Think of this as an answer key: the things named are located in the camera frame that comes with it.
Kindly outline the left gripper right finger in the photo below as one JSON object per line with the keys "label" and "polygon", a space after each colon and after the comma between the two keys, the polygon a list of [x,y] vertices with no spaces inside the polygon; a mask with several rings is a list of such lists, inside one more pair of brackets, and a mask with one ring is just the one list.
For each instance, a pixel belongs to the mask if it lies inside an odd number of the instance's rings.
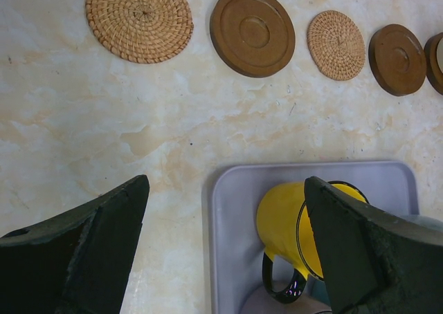
{"label": "left gripper right finger", "polygon": [[442,231],[315,176],[305,201],[333,313],[442,312]]}

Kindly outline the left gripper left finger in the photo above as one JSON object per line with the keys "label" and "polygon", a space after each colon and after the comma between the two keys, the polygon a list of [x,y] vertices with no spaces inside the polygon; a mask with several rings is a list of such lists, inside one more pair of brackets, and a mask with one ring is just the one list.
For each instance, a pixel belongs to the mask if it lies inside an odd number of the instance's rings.
{"label": "left gripper left finger", "polygon": [[150,192],[145,175],[1,237],[2,313],[119,313]]}

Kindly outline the yellow translucent mug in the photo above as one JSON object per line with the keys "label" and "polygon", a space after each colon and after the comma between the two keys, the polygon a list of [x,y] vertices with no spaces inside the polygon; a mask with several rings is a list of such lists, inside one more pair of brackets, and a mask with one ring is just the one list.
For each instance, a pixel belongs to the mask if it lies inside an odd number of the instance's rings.
{"label": "yellow translucent mug", "polygon": [[[310,276],[323,280],[303,182],[272,187],[258,206],[256,228],[264,244],[262,281],[274,300],[291,304],[302,295]],[[273,286],[273,263],[277,256],[293,268],[289,285],[282,290]]]}

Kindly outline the dark brown coaster top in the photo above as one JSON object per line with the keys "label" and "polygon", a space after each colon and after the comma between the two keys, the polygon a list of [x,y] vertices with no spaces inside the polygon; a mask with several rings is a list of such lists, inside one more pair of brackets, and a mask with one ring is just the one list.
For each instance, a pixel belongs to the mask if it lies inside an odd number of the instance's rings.
{"label": "dark brown coaster top", "polygon": [[373,34],[368,59],[379,86],[393,96],[413,94],[424,83],[424,49],[416,36],[402,25],[389,24]]}

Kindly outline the dark brown coaster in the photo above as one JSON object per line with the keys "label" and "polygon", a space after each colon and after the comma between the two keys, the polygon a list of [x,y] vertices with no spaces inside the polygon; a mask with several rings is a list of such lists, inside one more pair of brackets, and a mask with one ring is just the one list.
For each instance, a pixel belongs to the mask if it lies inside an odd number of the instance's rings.
{"label": "dark brown coaster", "polygon": [[247,77],[274,75],[295,51],[292,21],[277,0],[218,0],[209,29],[217,54]]}
{"label": "dark brown coaster", "polygon": [[402,25],[389,24],[373,34],[368,59],[379,86],[393,96],[413,94],[424,83],[424,49],[416,36]]}
{"label": "dark brown coaster", "polygon": [[437,60],[437,47],[442,41],[442,33],[438,33],[428,39],[424,52],[426,56],[426,76],[431,86],[442,95],[442,69]]}

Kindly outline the light cork coaster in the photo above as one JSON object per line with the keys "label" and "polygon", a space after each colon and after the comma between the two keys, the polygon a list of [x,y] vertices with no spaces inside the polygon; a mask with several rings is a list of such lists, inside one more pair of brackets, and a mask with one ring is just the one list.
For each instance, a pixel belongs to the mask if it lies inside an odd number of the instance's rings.
{"label": "light cork coaster", "polygon": [[85,0],[88,25],[111,53],[138,64],[178,55],[194,24],[187,0]]}
{"label": "light cork coaster", "polygon": [[351,80],[365,64],[363,35],[342,12],[326,10],[317,14],[309,23],[307,44],[318,70],[330,79]]}

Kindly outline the grey green mug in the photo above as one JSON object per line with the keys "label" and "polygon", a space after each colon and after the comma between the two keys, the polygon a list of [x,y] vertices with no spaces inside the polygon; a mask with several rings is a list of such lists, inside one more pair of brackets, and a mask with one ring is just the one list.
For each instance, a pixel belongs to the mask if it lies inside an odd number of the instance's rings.
{"label": "grey green mug", "polygon": [[431,230],[443,232],[443,222],[431,217],[422,216],[422,215],[403,215],[400,216],[400,218],[405,221],[423,226]]}

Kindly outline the purple mug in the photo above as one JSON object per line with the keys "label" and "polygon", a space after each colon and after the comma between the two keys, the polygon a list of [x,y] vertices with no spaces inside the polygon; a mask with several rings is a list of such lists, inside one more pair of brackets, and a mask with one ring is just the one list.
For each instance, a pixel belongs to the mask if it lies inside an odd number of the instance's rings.
{"label": "purple mug", "polygon": [[274,300],[261,286],[247,298],[240,313],[332,313],[332,310],[328,305],[307,295],[302,295],[291,304],[281,304]]}

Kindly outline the lavender plastic tray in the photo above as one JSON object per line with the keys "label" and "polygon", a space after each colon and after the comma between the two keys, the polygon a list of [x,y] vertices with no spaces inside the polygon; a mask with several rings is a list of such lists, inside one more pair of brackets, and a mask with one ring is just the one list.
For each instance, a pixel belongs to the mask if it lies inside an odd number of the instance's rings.
{"label": "lavender plastic tray", "polygon": [[212,311],[239,313],[262,284],[263,248],[255,216],[262,197],[280,183],[310,176],[345,181],[370,204],[397,216],[418,215],[417,183],[399,161],[237,165],[226,168],[208,191]]}

